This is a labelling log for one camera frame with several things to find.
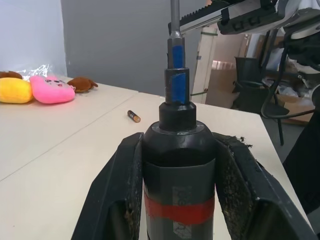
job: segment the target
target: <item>brown plush toy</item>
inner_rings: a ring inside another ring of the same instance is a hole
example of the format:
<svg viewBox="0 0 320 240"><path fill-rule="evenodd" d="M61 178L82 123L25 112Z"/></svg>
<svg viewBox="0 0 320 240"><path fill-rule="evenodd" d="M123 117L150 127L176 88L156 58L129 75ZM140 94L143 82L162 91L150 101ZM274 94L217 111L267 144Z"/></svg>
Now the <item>brown plush toy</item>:
<svg viewBox="0 0 320 240"><path fill-rule="evenodd" d="M67 82L69 85L75 87L76 93L83 93L92 89L93 87L98 87L94 81L89 78L78 76L70 81Z"/></svg>
<svg viewBox="0 0 320 240"><path fill-rule="evenodd" d="M15 71L0 71L0 79L2 78L23 79L23 77Z"/></svg>

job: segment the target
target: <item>metal rod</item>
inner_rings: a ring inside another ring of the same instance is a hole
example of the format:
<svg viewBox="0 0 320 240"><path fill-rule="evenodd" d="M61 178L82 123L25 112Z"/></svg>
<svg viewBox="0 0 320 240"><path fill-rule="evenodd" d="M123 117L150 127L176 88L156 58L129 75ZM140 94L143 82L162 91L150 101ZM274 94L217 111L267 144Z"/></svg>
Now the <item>metal rod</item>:
<svg viewBox="0 0 320 240"><path fill-rule="evenodd" d="M171 35L170 38L181 38L180 33L180 0L171 0Z"/></svg>

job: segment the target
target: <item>white table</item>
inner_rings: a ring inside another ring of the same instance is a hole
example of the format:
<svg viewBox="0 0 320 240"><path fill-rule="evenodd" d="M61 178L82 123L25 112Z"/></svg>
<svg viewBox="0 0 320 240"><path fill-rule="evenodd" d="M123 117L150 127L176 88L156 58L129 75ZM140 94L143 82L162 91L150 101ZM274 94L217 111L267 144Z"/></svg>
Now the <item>white table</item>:
<svg viewBox="0 0 320 240"><path fill-rule="evenodd" d="M0 103L0 181L137 93L99 84L64 104Z"/></svg>
<svg viewBox="0 0 320 240"><path fill-rule="evenodd" d="M158 106L163 101L138 93L2 180L0 239L69 240L93 179L123 138L145 132L159 119ZM138 114L141 122L129 119L128 110ZM259 115L197 104L197 119L213 132L245 137L253 145L253 156L282 184L307 219ZM140 239L147 239L144 207ZM214 239L230 239L218 199Z"/></svg>

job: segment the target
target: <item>gray wall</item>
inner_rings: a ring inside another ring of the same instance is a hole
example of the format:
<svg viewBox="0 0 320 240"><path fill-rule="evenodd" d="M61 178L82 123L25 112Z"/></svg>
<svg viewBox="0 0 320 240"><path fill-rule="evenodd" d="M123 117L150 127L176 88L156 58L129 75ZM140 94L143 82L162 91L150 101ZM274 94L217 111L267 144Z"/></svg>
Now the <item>gray wall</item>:
<svg viewBox="0 0 320 240"><path fill-rule="evenodd" d="M69 77L164 95L170 0L61 0ZM181 0L181 16L205 0ZM185 38L192 88L200 31Z"/></svg>

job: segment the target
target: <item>red tape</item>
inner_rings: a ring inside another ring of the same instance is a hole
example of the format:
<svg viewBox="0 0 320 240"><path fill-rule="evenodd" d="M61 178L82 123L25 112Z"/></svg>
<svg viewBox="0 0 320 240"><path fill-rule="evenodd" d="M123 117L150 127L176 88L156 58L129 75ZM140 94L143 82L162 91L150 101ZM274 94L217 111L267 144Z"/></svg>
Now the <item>red tape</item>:
<svg viewBox="0 0 320 240"><path fill-rule="evenodd" d="M184 225L202 224L214 215L215 210L215 196L201 204L172 206L161 205L144 193L144 203L150 217L166 218Z"/></svg>

